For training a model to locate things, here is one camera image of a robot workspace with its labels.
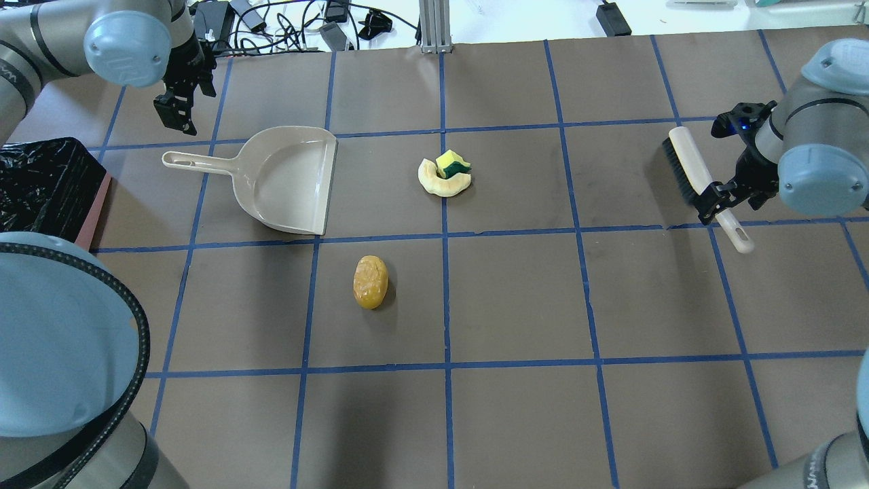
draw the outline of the curved yellow fruit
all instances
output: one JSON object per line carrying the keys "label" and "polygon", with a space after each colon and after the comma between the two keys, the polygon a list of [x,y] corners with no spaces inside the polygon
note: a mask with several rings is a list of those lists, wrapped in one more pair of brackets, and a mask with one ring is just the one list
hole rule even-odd
{"label": "curved yellow fruit", "polygon": [[438,177],[437,164],[430,159],[422,160],[416,176],[420,179],[422,188],[426,189],[426,192],[433,193],[438,197],[452,197],[471,185],[469,173],[456,173],[449,179]]}
{"label": "curved yellow fruit", "polygon": [[356,303],[365,309],[374,309],[383,302],[388,286],[389,271],[383,260],[372,255],[362,257],[353,274]]}

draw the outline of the black bristles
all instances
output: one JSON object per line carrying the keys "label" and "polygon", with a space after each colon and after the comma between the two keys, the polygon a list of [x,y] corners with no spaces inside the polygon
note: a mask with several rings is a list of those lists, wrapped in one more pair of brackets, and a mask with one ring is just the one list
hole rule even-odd
{"label": "black bristles", "polygon": [[668,137],[661,145],[664,147],[664,154],[667,156],[667,162],[670,164],[670,167],[673,168],[673,174],[676,176],[676,184],[679,186],[679,193],[682,194],[682,198],[685,199],[686,204],[693,205],[700,196],[694,191],[691,182],[688,180],[688,175],[685,174],[685,169],[682,168],[682,162],[679,160],[679,155],[676,154],[676,149],[673,148],[673,141],[670,141],[670,138]]}

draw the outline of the dustpan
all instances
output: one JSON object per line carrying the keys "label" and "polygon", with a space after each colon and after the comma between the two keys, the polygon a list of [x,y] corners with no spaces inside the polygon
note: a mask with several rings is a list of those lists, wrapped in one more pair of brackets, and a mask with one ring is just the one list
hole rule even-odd
{"label": "dustpan", "polygon": [[288,125],[256,133],[233,158],[168,151],[163,164],[229,175],[235,200],[256,220],[278,231],[323,234],[337,144],[319,127]]}

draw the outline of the metal post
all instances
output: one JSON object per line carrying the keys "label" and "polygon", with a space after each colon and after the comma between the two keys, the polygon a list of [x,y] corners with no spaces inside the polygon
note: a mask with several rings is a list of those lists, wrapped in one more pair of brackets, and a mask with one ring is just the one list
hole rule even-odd
{"label": "metal post", "polygon": [[423,53],[452,52],[449,35],[449,0],[420,0],[420,33]]}

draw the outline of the black trash bag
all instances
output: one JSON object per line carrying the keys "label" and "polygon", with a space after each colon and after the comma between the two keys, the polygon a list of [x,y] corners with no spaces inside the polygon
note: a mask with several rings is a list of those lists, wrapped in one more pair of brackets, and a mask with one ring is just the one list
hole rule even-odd
{"label": "black trash bag", "polygon": [[0,148],[0,231],[75,241],[106,170],[72,137]]}

